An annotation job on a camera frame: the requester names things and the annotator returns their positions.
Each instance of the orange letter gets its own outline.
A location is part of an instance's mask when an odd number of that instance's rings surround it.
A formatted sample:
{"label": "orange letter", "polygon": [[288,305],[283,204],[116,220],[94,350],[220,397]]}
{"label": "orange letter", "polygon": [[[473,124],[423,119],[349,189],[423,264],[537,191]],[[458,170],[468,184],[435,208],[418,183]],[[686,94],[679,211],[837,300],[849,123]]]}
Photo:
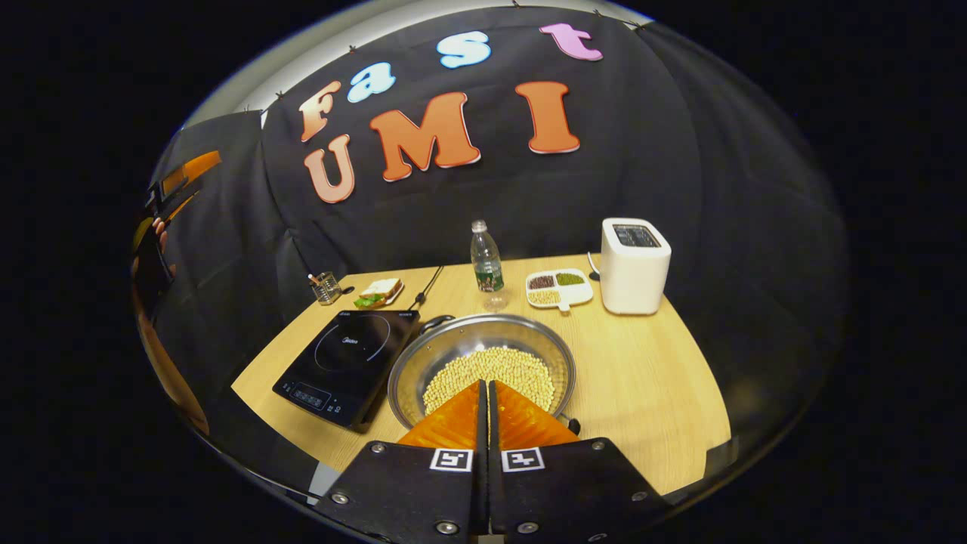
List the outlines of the orange letter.
{"label": "orange letter", "polygon": [[447,93],[434,97],[426,105],[423,125],[417,127],[403,112],[394,109],[372,118],[369,127],[379,133],[386,157],[383,179],[398,181],[410,175],[413,168],[403,161],[406,155],[423,171],[429,168],[433,142],[439,151],[436,165],[441,168],[462,166],[480,160],[481,150],[470,143],[463,121],[463,105],[467,95]]}
{"label": "orange letter", "polygon": [[329,119],[322,114],[329,113],[333,108],[333,97],[330,94],[335,93],[341,86],[338,81],[333,81],[299,106],[299,111],[303,113],[303,142],[308,141],[326,126]]}
{"label": "orange letter", "polygon": [[517,94],[527,99],[534,121],[534,137],[527,146],[535,153],[570,153],[581,140],[568,129],[564,95],[568,86],[556,81],[531,81],[517,85]]}
{"label": "orange letter", "polygon": [[336,136],[329,142],[329,150],[336,155],[336,164],[339,165],[339,184],[329,183],[326,176],[326,167],[322,165],[322,158],[326,154],[321,149],[308,154],[303,162],[308,168],[308,175],[312,178],[312,186],[315,193],[322,198],[322,201],[335,204],[349,198],[356,187],[356,176],[353,175],[353,164],[349,162],[349,152],[346,144],[349,143],[349,135]]}

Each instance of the divided plate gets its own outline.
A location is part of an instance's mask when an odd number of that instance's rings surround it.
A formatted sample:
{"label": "divided plate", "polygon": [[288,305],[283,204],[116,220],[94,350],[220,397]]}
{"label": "divided plate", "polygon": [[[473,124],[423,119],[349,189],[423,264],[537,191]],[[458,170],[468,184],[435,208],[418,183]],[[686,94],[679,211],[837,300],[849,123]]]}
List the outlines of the divided plate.
{"label": "divided plate", "polygon": [[[557,283],[557,275],[560,273],[573,274],[578,276],[583,280],[581,284],[575,284],[573,286],[561,286]],[[550,276],[554,280],[553,287],[542,287],[539,289],[531,289],[531,280],[539,276]],[[571,305],[582,304],[594,298],[595,292],[591,289],[591,283],[588,281],[588,277],[577,268],[560,268],[558,270],[544,270],[543,272],[535,272],[527,278],[524,279],[524,288],[526,289],[527,302],[535,308],[557,308],[561,312],[566,312],[571,309]],[[531,301],[532,292],[541,291],[557,291],[561,295],[561,302],[558,303],[547,303],[539,304]]]}

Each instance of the black induction cooktop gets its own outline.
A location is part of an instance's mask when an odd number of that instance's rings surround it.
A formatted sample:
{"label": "black induction cooktop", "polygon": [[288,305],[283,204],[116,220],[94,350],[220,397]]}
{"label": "black induction cooktop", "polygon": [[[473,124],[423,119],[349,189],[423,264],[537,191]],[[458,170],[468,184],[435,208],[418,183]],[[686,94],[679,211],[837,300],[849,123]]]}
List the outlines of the black induction cooktop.
{"label": "black induction cooktop", "polygon": [[272,390],[309,413],[363,432],[419,320],[419,312],[339,312]]}

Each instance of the foam letter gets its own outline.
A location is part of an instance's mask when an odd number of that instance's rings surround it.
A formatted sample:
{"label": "foam letter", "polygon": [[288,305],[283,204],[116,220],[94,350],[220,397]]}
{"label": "foam letter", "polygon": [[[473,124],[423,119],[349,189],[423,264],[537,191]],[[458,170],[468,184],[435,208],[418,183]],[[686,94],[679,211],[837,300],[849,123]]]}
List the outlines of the foam letter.
{"label": "foam letter", "polygon": [[329,122],[322,114],[329,113],[333,108],[333,97],[331,94],[339,90],[341,86],[342,84],[338,81],[333,81],[299,106],[299,111],[303,113],[303,142],[315,136]]}
{"label": "foam letter", "polygon": [[434,97],[426,105],[423,125],[417,127],[402,111],[394,109],[373,117],[369,127],[379,133],[386,158],[383,179],[398,181],[410,175],[413,168],[403,161],[403,153],[416,166],[426,171],[433,153],[433,142],[439,146],[436,165],[441,168],[462,166],[480,160],[481,151],[470,143],[463,121],[463,105],[467,95],[446,93]]}
{"label": "foam letter", "polygon": [[329,183],[326,175],[326,167],[322,164],[322,158],[326,152],[321,149],[308,154],[303,162],[308,168],[308,175],[312,178],[312,186],[315,193],[322,198],[322,201],[335,204],[349,198],[356,187],[356,176],[353,174],[353,164],[349,161],[349,151],[346,144],[349,143],[349,135],[336,136],[329,142],[329,150],[336,155],[336,164],[339,166],[339,184]]}
{"label": "foam letter", "polygon": [[396,83],[396,78],[390,76],[390,63],[377,62],[363,69],[349,80],[353,88],[346,94],[346,100],[352,103],[361,102],[369,95],[378,95]]}
{"label": "foam letter", "polygon": [[459,68],[483,62],[490,56],[490,47],[485,45],[487,40],[486,34],[476,30],[440,40],[436,50],[445,55],[440,59],[440,64],[447,68]]}
{"label": "foam letter", "polygon": [[591,35],[583,30],[574,30],[567,23],[560,22],[548,26],[542,26],[543,34],[550,34],[554,37],[554,43],[568,56],[580,60],[601,60],[604,55],[597,49],[589,49],[584,46],[581,39],[591,40]]}
{"label": "foam letter", "polygon": [[527,143],[535,153],[570,153],[581,146],[571,134],[568,115],[564,112],[564,95],[568,86],[556,81],[531,81],[514,89],[527,99],[534,121],[534,137]]}

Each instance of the metal pot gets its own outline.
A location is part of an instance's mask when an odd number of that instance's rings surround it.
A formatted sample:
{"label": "metal pot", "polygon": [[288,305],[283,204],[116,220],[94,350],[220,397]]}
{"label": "metal pot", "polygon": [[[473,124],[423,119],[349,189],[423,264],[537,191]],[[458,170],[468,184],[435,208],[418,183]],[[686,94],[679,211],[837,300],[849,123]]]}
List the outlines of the metal pot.
{"label": "metal pot", "polygon": [[484,314],[436,317],[420,329],[390,371],[387,398],[396,419],[412,429],[426,416],[423,395],[444,365],[487,348],[514,348],[540,357],[554,384],[550,413],[554,417],[561,414],[576,379],[568,345],[543,323],[509,314]]}

